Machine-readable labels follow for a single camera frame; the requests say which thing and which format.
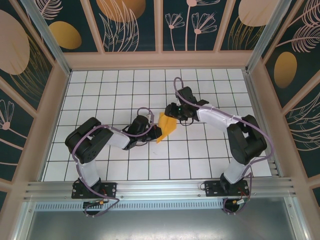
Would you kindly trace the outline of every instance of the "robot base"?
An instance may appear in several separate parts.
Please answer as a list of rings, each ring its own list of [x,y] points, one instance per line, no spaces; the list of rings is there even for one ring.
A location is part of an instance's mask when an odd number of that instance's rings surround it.
[[[205,181],[203,184],[205,195],[207,197],[240,197],[241,191],[243,191],[247,196],[249,195],[249,187],[246,180],[240,180],[231,185],[232,187],[229,189],[228,193],[226,193],[226,191],[222,188],[220,180]]]
[[[115,198],[117,192],[116,182],[99,182],[98,185],[92,186],[97,193]],[[95,195],[89,191],[86,186],[79,180],[79,182],[72,185],[72,199],[101,199],[100,196]]]

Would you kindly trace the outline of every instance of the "grid tile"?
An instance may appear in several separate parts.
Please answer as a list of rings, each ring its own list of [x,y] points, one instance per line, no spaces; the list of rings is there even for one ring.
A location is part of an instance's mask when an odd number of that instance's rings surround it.
[[[78,177],[64,141],[90,117],[123,129],[136,118],[138,108],[150,107],[158,123],[167,104],[177,102],[173,80],[181,75],[197,100],[207,100],[231,115],[253,115],[240,69],[73,72],[42,179],[74,181]],[[139,114],[149,113],[141,110]],[[219,178],[232,157],[227,138],[208,124],[177,123],[176,130],[158,144],[151,141],[128,151],[106,145],[96,157],[97,171],[108,181]],[[271,175],[268,161],[254,164],[249,171],[254,177]]]

